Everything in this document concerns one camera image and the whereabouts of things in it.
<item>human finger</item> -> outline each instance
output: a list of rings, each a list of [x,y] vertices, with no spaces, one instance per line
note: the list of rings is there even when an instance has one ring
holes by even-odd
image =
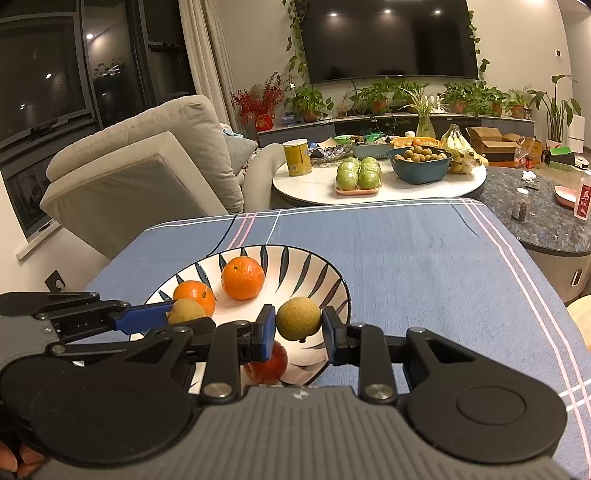
[[[18,467],[17,458],[6,444],[0,442],[0,469],[16,472]]]
[[[20,448],[18,449],[18,453],[20,454],[22,461],[25,462],[27,465],[32,465],[34,463],[39,463],[45,460],[45,457],[32,450],[28,445],[24,443],[21,444]]]
[[[17,478],[25,478],[27,475],[31,475],[40,466],[41,463],[32,463],[31,465],[21,463],[17,469]]]

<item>yellow can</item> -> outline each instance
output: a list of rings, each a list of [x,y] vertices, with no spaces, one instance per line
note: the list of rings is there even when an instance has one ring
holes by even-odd
[[[290,177],[308,175],[308,173],[312,172],[308,141],[305,138],[285,142],[283,144],[283,150],[285,150],[287,170],[289,171]]]

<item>red apple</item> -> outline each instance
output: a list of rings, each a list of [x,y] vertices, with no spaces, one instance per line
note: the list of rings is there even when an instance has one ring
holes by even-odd
[[[244,371],[250,379],[259,385],[274,385],[287,370],[287,351],[275,340],[271,358],[267,362],[250,362],[244,365]]]

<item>blue bowl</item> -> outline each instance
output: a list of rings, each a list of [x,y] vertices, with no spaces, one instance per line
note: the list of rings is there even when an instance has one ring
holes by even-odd
[[[392,164],[392,168],[401,179],[412,183],[413,185],[421,185],[423,183],[431,183],[433,181],[441,180],[449,169],[451,156],[445,150],[440,148],[429,147],[433,152],[438,154],[445,153],[447,158],[441,160],[430,160],[420,163],[415,163],[405,160],[396,160],[396,155],[404,156],[409,147],[393,148],[388,151],[388,159]]]

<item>curtain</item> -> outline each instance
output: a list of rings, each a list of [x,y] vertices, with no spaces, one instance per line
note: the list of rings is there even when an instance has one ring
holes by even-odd
[[[217,0],[179,0],[178,4],[195,90],[212,101],[220,122],[239,131],[231,97],[236,86]]]

